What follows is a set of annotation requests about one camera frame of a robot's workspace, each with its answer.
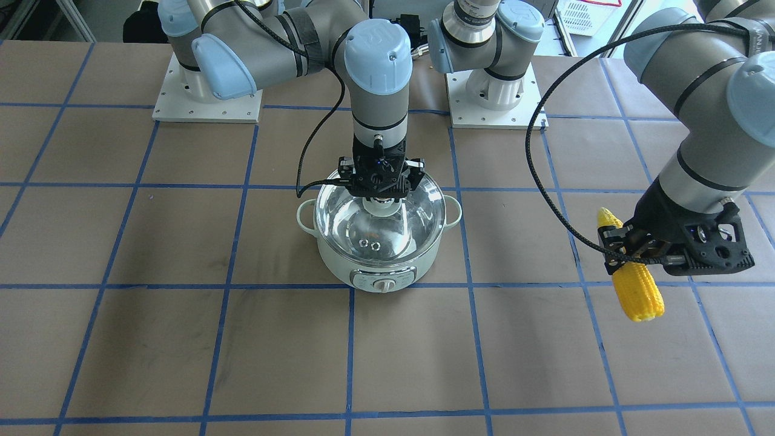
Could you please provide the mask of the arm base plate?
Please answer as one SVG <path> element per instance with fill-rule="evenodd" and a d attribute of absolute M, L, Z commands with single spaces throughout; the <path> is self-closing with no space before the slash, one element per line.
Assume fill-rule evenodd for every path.
<path fill-rule="evenodd" d="M 203 74 L 189 71 L 172 55 L 152 119 L 159 122 L 235 122 L 256 124 L 263 91 L 220 100 L 211 93 Z"/>
<path fill-rule="evenodd" d="M 533 66 L 509 82 L 484 69 L 445 75 L 451 127 L 526 130 L 541 94 Z"/>

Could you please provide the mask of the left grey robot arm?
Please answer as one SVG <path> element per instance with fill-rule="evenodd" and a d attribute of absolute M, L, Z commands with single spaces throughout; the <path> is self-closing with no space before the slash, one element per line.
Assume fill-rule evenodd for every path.
<path fill-rule="evenodd" d="M 625 222 L 601 238 L 643 259 L 669 257 L 671 276 L 729 275 L 752 268 L 736 199 L 773 166 L 772 1 L 697 1 L 700 18 L 667 8 L 637 33 L 706 23 L 628 42 L 624 61 L 687 137 Z"/>

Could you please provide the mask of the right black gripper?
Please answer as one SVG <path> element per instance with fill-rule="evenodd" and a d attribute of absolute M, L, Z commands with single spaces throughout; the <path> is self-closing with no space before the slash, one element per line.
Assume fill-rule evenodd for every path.
<path fill-rule="evenodd" d="M 424 159 L 405 160 L 406 139 L 392 147 L 352 139 L 352 157 L 338 160 L 337 186 L 354 197 L 404 199 L 426 175 Z"/>

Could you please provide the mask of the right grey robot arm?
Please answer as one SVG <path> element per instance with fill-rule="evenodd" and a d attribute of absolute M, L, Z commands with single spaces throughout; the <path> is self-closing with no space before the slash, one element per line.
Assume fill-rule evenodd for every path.
<path fill-rule="evenodd" d="M 367 199 L 403 199 L 424 177 L 405 156 L 413 60 L 404 28 L 371 19 L 357 1 L 310 1 L 268 16 L 268 1 L 160 1 L 157 15 L 199 99 L 227 101 L 323 70 L 351 98 L 352 156 L 338 186 Z"/>

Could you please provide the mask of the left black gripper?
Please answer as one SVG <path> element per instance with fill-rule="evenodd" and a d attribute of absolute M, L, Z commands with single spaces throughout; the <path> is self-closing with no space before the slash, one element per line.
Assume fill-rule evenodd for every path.
<path fill-rule="evenodd" d="M 597 233 L 610 276 L 630 262 L 622 256 L 673 256 L 679 261 L 663 267 L 671 276 L 729 275 L 755 265 L 733 201 L 718 213 L 697 213 L 672 201 L 659 182 L 653 182 L 637 203 L 632 226 L 601 225 Z"/>

